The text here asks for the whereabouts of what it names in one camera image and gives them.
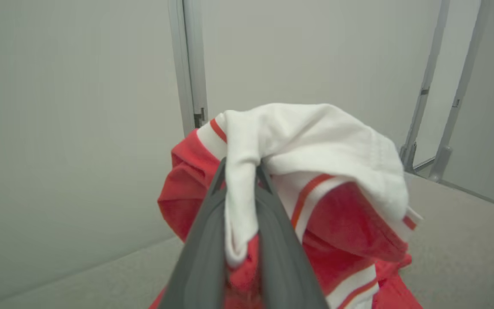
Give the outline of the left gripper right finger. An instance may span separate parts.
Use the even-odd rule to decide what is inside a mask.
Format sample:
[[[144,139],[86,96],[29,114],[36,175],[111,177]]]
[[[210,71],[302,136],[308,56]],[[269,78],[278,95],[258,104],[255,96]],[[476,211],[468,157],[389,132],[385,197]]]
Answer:
[[[327,309],[307,255],[267,168],[256,169],[262,297],[266,309]]]

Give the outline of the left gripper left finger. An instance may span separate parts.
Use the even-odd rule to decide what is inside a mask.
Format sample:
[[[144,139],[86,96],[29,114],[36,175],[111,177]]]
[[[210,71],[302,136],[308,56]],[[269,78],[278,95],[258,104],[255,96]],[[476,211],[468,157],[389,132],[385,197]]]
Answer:
[[[223,159],[161,295],[159,309],[225,307],[225,167]]]

